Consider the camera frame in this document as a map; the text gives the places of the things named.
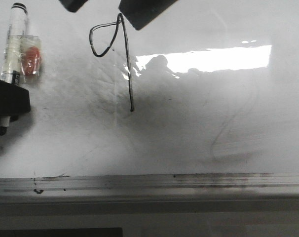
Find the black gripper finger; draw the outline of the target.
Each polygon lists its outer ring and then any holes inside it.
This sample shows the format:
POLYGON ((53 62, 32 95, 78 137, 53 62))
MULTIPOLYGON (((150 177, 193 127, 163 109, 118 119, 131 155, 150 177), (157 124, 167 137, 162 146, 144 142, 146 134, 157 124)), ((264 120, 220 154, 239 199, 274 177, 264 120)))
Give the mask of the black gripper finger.
POLYGON ((0 118, 20 116, 31 111, 29 91, 0 80, 0 118))
POLYGON ((137 31, 144 28, 177 0, 121 0, 119 11, 137 31))
POLYGON ((88 0, 59 0, 61 5, 69 12, 77 12, 88 0))

